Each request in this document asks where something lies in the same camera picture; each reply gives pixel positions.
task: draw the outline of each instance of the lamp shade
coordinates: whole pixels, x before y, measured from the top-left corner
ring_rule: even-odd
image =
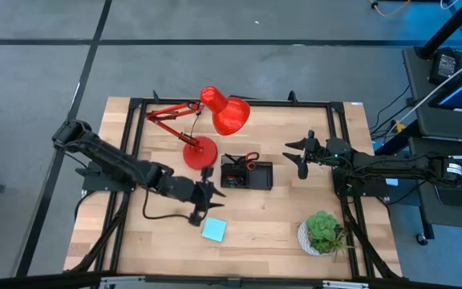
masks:
[[[237,132],[249,119],[249,104],[238,98],[225,98],[213,86],[203,88],[201,101],[213,112],[213,126],[222,136]]]

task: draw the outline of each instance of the succulent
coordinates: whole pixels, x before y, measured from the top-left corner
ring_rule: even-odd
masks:
[[[311,246],[320,253],[330,253],[345,246],[345,233],[338,221],[328,213],[320,211],[306,221]]]

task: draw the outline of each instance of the white pot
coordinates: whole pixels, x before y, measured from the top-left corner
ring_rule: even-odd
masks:
[[[307,254],[313,256],[331,256],[334,254],[334,252],[320,253],[320,251],[316,250],[311,246],[310,239],[308,238],[308,226],[306,225],[306,221],[302,222],[301,225],[298,227],[297,240],[298,244],[301,245],[301,248]]]

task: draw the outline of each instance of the wooden table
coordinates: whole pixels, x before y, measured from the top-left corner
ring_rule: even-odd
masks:
[[[120,145],[128,103],[129,98],[110,97],[99,130],[103,140],[117,147]],[[372,154],[363,106],[357,103],[344,105],[353,148]],[[164,107],[148,105],[148,112]],[[341,136],[338,115],[334,119],[338,136]],[[190,133],[194,120],[195,116],[192,115],[166,123],[178,132]],[[211,112],[205,109],[193,134],[213,139],[219,154],[259,152],[260,161],[274,163],[274,187],[271,191],[220,189],[221,172],[216,167],[210,180],[227,197],[213,197],[212,201],[225,206],[210,210],[208,217],[227,221],[222,243],[201,237],[203,226],[191,226],[185,219],[144,219],[141,210],[145,192],[138,189],[130,201],[118,272],[137,275],[350,278],[347,254],[339,254],[335,260],[333,256],[309,256],[297,242],[300,223],[319,210],[333,214],[342,223],[330,168],[311,164],[308,178],[299,180],[295,164],[282,155],[282,152],[300,153],[284,144],[301,140],[309,129],[313,129],[319,141],[325,144],[325,139],[330,137],[325,109],[251,107],[247,124],[232,136],[217,134],[212,125]],[[130,137],[128,152],[131,152],[133,142],[133,135]],[[176,170],[176,175],[200,180],[200,172],[184,164],[181,155],[183,146],[183,142],[146,121],[138,158],[169,165]],[[99,237],[108,195],[108,192],[95,193],[79,208],[65,269],[75,266]],[[389,267],[400,275],[386,209],[373,197],[363,197],[362,201],[371,243]],[[152,216],[189,214],[192,208],[192,204],[151,193],[147,213]],[[105,255],[105,269],[109,267],[112,248],[111,240]],[[365,275],[362,251],[359,247],[356,251],[360,272]]]

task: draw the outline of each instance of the lamp base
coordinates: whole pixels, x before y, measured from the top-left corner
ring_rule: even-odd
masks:
[[[187,166],[200,170],[206,166],[212,166],[217,160],[217,145],[206,136],[196,136],[199,141],[198,147],[185,144],[183,147],[183,159]]]

